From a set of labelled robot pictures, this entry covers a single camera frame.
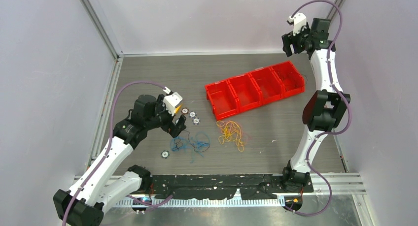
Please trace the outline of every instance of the gray wall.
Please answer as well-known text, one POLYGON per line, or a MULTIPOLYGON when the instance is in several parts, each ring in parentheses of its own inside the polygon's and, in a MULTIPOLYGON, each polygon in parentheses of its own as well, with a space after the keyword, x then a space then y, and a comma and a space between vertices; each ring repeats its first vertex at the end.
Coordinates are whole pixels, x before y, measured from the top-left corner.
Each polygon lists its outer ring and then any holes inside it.
MULTIPOLYGON (((291 30, 287 18, 309 0, 98 1, 114 44, 138 54, 281 51, 281 36, 291 30)), ((325 17, 329 9, 312 5, 306 14, 325 17)))
POLYGON ((345 157, 361 173, 379 225, 416 225, 416 0, 347 0, 342 11, 336 66, 354 114, 340 136, 345 157))
POLYGON ((0 0, 1 225, 58 224, 113 64, 79 0, 0 0))

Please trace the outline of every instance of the red plastic bin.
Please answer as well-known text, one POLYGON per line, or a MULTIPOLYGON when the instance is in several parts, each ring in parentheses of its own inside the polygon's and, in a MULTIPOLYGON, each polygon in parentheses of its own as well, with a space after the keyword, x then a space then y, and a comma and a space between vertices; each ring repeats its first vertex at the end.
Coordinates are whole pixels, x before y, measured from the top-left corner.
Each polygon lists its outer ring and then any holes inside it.
POLYGON ((305 91, 305 81, 290 61, 205 86, 217 120, 305 91))
POLYGON ((305 91, 305 81, 290 61, 272 65, 270 68, 284 84, 284 98, 294 96, 305 91))
POLYGON ((238 96, 239 112, 254 109, 262 105, 261 99, 263 95, 249 74, 229 78, 228 81, 231 84, 232 90, 238 96))
POLYGON ((249 73, 261 90, 262 104, 268 104, 284 97, 284 84, 273 73, 270 67, 249 73))
POLYGON ((205 86, 206 98, 212 104, 212 112, 217 120, 238 113, 238 97, 231 90, 229 81, 223 80, 205 86))

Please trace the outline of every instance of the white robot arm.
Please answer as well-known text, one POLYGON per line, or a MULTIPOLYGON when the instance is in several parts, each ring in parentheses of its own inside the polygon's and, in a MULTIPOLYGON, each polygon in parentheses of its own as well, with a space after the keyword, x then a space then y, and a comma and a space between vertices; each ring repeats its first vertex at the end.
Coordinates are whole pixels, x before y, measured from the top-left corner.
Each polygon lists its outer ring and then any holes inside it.
MULTIPOLYGON (((285 190, 295 191, 304 187, 309 180, 311 169, 307 165, 307 153, 312 146, 308 160, 312 163, 326 134, 336 128, 347 106, 337 94, 343 92, 335 70, 335 47, 330 48, 328 29, 331 21, 314 18, 311 28, 303 13, 290 16, 287 22, 293 25, 293 31, 282 36, 283 50, 287 56, 307 52, 311 61, 316 82, 316 92, 306 105, 302 121, 305 124, 299 147, 283 170, 282 186, 285 190)), ((343 94, 350 101, 349 94, 343 94)))
POLYGON ((167 93, 158 98, 139 96, 128 117, 115 125, 114 137, 108 140, 83 176, 68 191, 55 193, 53 200, 60 219, 71 226, 98 226, 104 214, 120 199, 132 192, 149 189, 151 174, 137 165, 130 167, 112 184, 105 184, 122 161, 146 138, 149 130, 161 128, 171 137, 177 137, 186 129, 184 115, 176 124, 173 123, 174 115, 182 105, 182 97, 171 91, 167 93))

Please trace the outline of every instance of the metal gear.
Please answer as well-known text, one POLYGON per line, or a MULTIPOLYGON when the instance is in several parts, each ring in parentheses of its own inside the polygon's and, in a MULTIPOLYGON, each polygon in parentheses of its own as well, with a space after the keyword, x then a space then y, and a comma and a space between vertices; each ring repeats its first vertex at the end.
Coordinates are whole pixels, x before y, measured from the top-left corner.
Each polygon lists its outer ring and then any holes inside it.
POLYGON ((199 118, 194 118, 193 119, 193 124, 194 125, 197 125, 197 124, 199 124, 200 123, 200 119, 199 118))
POLYGON ((188 114, 188 113, 189 113, 189 109, 188 109, 188 108, 183 108, 183 109, 181 110, 181 113, 182 113, 182 114, 188 114))
POLYGON ((190 112, 189 117, 190 118, 196 117, 196 112, 195 111, 190 112))
POLYGON ((170 153, 168 151, 161 152, 161 158, 167 159, 170 156, 170 153))

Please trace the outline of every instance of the blue wire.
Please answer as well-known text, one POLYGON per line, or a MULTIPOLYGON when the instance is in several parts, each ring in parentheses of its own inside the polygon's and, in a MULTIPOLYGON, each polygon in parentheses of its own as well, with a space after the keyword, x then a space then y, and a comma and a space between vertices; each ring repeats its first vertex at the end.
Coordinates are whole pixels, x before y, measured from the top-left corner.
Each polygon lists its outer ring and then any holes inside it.
POLYGON ((190 149, 192 151, 192 161, 191 161, 191 163, 193 163, 195 161, 195 159, 194 159, 194 153, 195 152, 198 153, 201 157, 204 157, 202 152, 207 150, 209 147, 210 147, 210 138, 203 131, 198 132, 195 135, 195 138, 191 137, 190 140, 178 136, 176 138, 173 138, 170 142, 170 149, 173 152, 180 151, 180 150, 184 150, 186 152, 188 149, 190 149), (204 135, 208 139, 208 141, 207 142, 200 141, 198 139, 199 135, 204 135))

